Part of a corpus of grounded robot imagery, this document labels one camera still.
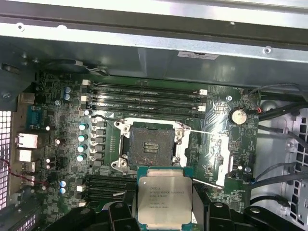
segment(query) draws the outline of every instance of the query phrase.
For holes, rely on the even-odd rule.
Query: screw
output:
[[[226,100],[230,102],[230,101],[232,100],[232,96],[228,95],[228,96],[226,97]]]
[[[4,98],[4,99],[8,99],[8,98],[10,98],[11,97],[11,94],[10,93],[4,93],[4,94],[2,94],[2,98]]]
[[[251,168],[250,168],[249,166],[247,166],[247,167],[245,168],[245,172],[247,172],[247,173],[251,172]]]
[[[174,156],[173,158],[172,158],[172,162],[173,163],[177,163],[179,160]]]
[[[214,205],[215,205],[217,208],[222,208],[222,207],[223,207],[222,203],[219,203],[219,202],[215,203]]]
[[[177,130],[176,135],[177,136],[181,136],[182,135],[182,130]]]
[[[127,165],[126,161],[125,161],[125,160],[122,160],[122,161],[121,161],[121,166],[122,166],[122,167],[126,167],[126,165]]]
[[[260,210],[257,208],[251,208],[250,211],[253,213],[260,213]]]
[[[56,106],[60,106],[60,105],[61,105],[61,102],[60,102],[59,100],[56,100],[56,101],[54,102],[54,104],[55,104]]]

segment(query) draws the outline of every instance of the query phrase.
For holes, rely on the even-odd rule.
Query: metal bracket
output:
[[[114,123],[114,126],[121,131],[121,136],[125,136],[129,138],[130,136],[130,127],[133,125],[134,122],[141,122],[141,123],[152,123],[152,124],[167,124],[172,125],[175,136],[174,136],[174,143],[176,143],[176,154],[175,157],[179,160],[178,163],[181,167],[185,167],[187,164],[187,157],[185,156],[185,149],[189,146],[189,136],[191,133],[191,127],[182,124],[181,122],[171,121],[171,120],[156,120],[156,119],[144,119],[144,118],[125,118]]]
[[[129,166],[127,166],[127,160],[121,157],[118,160],[112,162],[111,167],[114,170],[123,172],[123,174],[133,174],[133,175],[137,174],[137,171],[130,170]]]

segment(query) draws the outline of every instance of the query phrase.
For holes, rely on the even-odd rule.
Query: black cable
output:
[[[91,119],[95,119],[97,117],[102,118],[104,120],[118,121],[118,119],[114,119],[114,118],[110,118],[110,117],[105,117],[105,116],[102,116],[102,115],[92,115]]]
[[[280,108],[271,109],[259,116],[259,121],[273,119],[294,111],[298,111],[302,108],[308,108],[308,103],[292,103]]]
[[[264,130],[264,131],[268,131],[268,132],[275,132],[275,133],[281,133],[283,134],[284,130],[281,128],[269,128],[263,125],[258,125],[258,128],[260,130]],[[308,150],[308,143],[306,143],[305,140],[303,140],[302,138],[300,138],[299,136],[295,135],[293,132],[288,131],[287,136],[289,136],[290,138],[295,139],[300,145],[302,145],[306,150]]]
[[[276,201],[278,204],[284,206],[284,207],[291,207],[288,200],[285,199],[284,197],[280,196],[280,195],[276,195],[276,196],[258,196],[255,197],[254,199],[250,200],[250,205],[257,203],[259,201],[263,201],[263,200],[273,200]]]
[[[258,175],[255,178],[255,181],[258,181],[258,179],[260,179],[261,177],[263,177],[265,174],[269,173],[270,171],[278,168],[278,167],[294,167],[296,165],[296,162],[292,162],[292,163],[278,163],[275,165],[272,165],[270,167],[268,167],[267,169],[265,169],[260,175]]]
[[[306,102],[300,95],[281,94],[274,92],[262,92],[261,100],[278,100],[278,101],[297,102],[297,103]]]
[[[301,180],[301,179],[306,179],[306,178],[308,178],[307,171],[296,172],[296,173],[292,173],[288,175],[271,177],[265,180],[260,180],[256,183],[249,184],[247,187],[248,187],[248,190],[251,190],[251,189],[255,189],[255,188],[262,187],[262,186],[269,185],[269,184],[282,183],[282,182],[286,182],[290,180]]]
[[[259,90],[274,88],[274,87],[295,87],[299,90],[300,94],[305,99],[305,101],[308,102],[308,97],[306,96],[300,85],[295,83],[277,83],[277,84],[264,85],[262,87],[253,89],[251,92],[248,93],[248,97]]]

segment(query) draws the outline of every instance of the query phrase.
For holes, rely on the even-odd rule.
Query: metal panel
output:
[[[13,0],[49,5],[94,8],[124,12],[164,14],[238,23],[308,28],[308,4],[302,0],[109,0],[61,1]]]
[[[22,52],[0,40],[0,110],[16,111],[17,96],[34,81],[35,72]],[[2,64],[18,68],[19,73],[1,69]]]
[[[99,34],[100,33],[98,32],[97,35],[89,35],[89,41],[94,37],[99,37]],[[187,40],[187,43],[192,42],[192,46],[190,47],[188,44],[184,44],[184,41],[180,39],[168,40],[167,38],[150,37],[149,39],[154,39],[152,41],[153,44],[151,44],[150,40],[141,40],[140,42],[134,42],[132,40],[130,42],[129,38],[139,39],[136,36],[130,35],[122,34],[118,35],[118,37],[114,37],[115,39],[112,38],[113,37],[110,37],[110,40],[104,40],[102,42],[116,43],[115,39],[117,39],[119,42],[122,41],[119,43],[119,45],[121,44],[122,46],[12,37],[2,37],[2,40],[5,41],[6,44],[10,44],[14,49],[22,52],[25,51],[27,55],[36,57],[39,60],[48,58],[66,58],[87,61],[94,64],[102,64],[108,67],[111,75],[220,83],[235,86],[258,86],[277,82],[289,82],[290,77],[292,77],[294,83],[301,84],[303,87],[305,87],[305,85],[308,87],[308,78],[306,78],[308,66],[306,64],[232,57],[231,55],[241,55],[240,52],[243,51],[240,50],[240,45],[238,48],[239,53],[236,53],[236,51],[231,50],[231,44],[229,44],[230,47],[226,45],[226,49],[223,50],[218,47],[218,45],[215,45],[215,43],[207,43],[203,41]],[[166,50],[134,47],[135,44],[141,46],[143,42],[145,42],[144,46],[146,47],[159,46],[161,48],[165,47]],[[211,44],[214,44],[215,47],[212,48],[206,46]],[[228,54],[228,56],[221,55],[215,60],[184,58],[178,57],[178,51],[170,50],[172,48],[178,50],[185,48],[190,50],[194,49],[195,51],[208,53],[224,52]],[[260,54],[257,56],[256,53],[257,58],[267,58],[266,56],[263,56],[262,47],[251,48],[255,51],[259,49]],[[298,54],[302,52],[303,55],[306,53],[306,51],[294,52],[299,52]],[[280,57],[283,59],[287,58],[283,53],[281,53]]]
[[[0,111],[0,158],[10,161],[11,158],[11,112]],[[8,165],[0,162],[0,210],[7,205],[8,182],[9,182]]]
[[[281,102],[266,102],[267,105],[276,105],[277,107],[281,107],[284,104]],[[307,109],[300,110],[300,115],[297,117],[291,116],[290,114],[269,120],[263,121],[260,124],[273,127],[273,128],[288,128],[290,131],[299,135],[300,125],[302,123],[302,118],[308,118]],[[264,131],[259,131],[258,140],[257,140],[257,151],[256,151],[256,167],[254,168],[254,176],[259,175],[269,166],[272,166],[276,163],[291,163],[298,159],[298,154],[296,153],[298,149],[298,143],[293,140],[287,138],[282,134],[274,134],[268,133]],[[279,176],[287,174],[286,169],[277,168],[265,176],[263,179]],[[260,201],[255,203],[254,205],[262,206],[271,212],[278,214],[285,219],[292,221],[301,228],[307,229],[308,226],[303,226],[303,222],[298,219],[297,213],[294,211],[295,203],[294,203],[294,192],[296,192],[296,196],[299,197],[298,187],[300,184],[295,183],[293,185],[289,185],[287,183],[279,183],[268,186],[263,186],[260,188],[256,188],[252,190],[252,198],[261,196],[261,195],[276,195],[279,194],[288,199],[288,201],[292,202],[291,210],[290,208],[286,208],[280,206],[275,201]]]

